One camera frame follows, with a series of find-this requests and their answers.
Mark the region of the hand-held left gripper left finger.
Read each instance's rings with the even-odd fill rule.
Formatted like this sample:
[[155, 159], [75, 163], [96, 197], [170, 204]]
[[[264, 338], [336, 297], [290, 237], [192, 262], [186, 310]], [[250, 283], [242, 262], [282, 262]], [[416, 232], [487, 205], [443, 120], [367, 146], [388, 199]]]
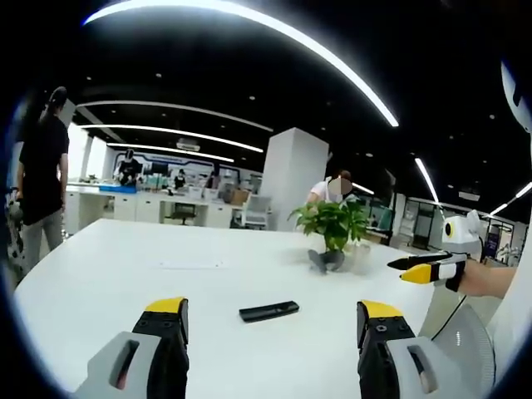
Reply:
[[90, 359], [74, 397], [184, 398], [188, 343], [188, 299], [155, 301]]

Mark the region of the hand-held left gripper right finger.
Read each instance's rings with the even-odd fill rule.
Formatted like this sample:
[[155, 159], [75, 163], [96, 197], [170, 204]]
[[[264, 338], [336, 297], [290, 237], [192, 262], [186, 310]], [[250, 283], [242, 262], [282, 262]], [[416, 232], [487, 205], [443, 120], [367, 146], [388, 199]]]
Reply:
[[439, 398], [437, 347], [411, 330], [402, 312], [357, 303], [357, 372], [363, 398]]

